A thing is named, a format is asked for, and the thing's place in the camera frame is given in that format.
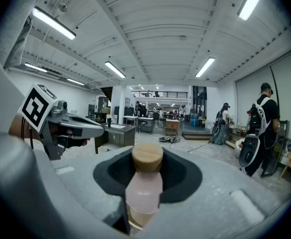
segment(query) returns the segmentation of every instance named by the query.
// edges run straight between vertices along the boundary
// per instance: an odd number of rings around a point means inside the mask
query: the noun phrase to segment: black hat
[[[263,91],[263,90],[266,90],[266,89],[272,89],[271,88],[271,86],[270,86],[270,84],[268,84],[268,83],[263,83],[262,85],[261,85],[261,91]]]

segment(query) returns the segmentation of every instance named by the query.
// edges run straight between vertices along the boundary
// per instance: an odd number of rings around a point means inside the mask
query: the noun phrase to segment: fluorescent light
[[[76,37],[76,34],[73,31],[71,31],[69,28],[64,26],[57,19],[50,16],[48,13],[46,13],[45,11],[40,9],[39,7],[35,6],[35,8],[32,9],[32,15],[34,15],[36,18],[39,18],[40,20],[44,21],[46,24],[50,25],[51,27],[55,28],[57,31],[59,31],[63,35],[67,36],[70,40],[72,40]]]
[[[243,20],[247,20],[258,2],[259,0],[246,0],[242,10],[239,10],[239,17]]]
[[[70,81],[70,82],[74,82],[74,83],[77,83],[77,84],[79,84],[79,85],[84,85],[83,83],[81,83],[81,82],[77,82],[77,81],[74,81],[74,80],[72,80],[72,79],[67,79],[68,81]]]
[[[32,69],[36,69],[36,70],[38,70],[38,71],[40,71],[40,72],[47,73],[47,70],[42,69],[42,68],[37,67],[37,66],[33,66],[33,65],[31,65],[31,64],[28,64],[28,63],[25,63],[25,66],[30,67],[30,68],[32,68]]]
[[[215,58],[209,58],[205,65],[202,67],[202,69],[197,73],[197,75],[195,75],[195,77],[200,77],[206,71],[206,69],[208,69],[209,66],[212,65],[214,61]]]
[[[109,61],[105,62],[105,65],[108,66],[112,71],[114,71],[116,74],[118,74],[121,78],[125,78],[125,75],[121,73],[113,64],[111,64]]]

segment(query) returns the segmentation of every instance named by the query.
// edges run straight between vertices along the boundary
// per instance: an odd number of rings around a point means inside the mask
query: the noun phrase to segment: round wooden knob
[[[132,149],[132,158],[138,172],[157,172],[161,168],[163,149],[156,143],[140,143]]]

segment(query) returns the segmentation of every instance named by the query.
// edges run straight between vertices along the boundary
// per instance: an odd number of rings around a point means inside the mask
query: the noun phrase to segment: black shirt
[[[265,94],[262,94],[261,97],[257,100],[257,104],[260,105],[261,102],[263,101],[264,98],[268,97]],[[268,123],[271,121],[269,126],[266,129],[266,133],[268,134],[274,134],[274,129],[273,129],[273,120],[279,119],[280,118],[280,110],[276,104],[276,102],[272,99],[268,100],[263,106],[262,106],[264,113],[265,113],[265,118],[266,122]]]

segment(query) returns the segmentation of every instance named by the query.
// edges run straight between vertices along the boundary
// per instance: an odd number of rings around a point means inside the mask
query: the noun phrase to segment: railing
[[[131,91],[136,98],[187,98],[187,92],[179,91]]]

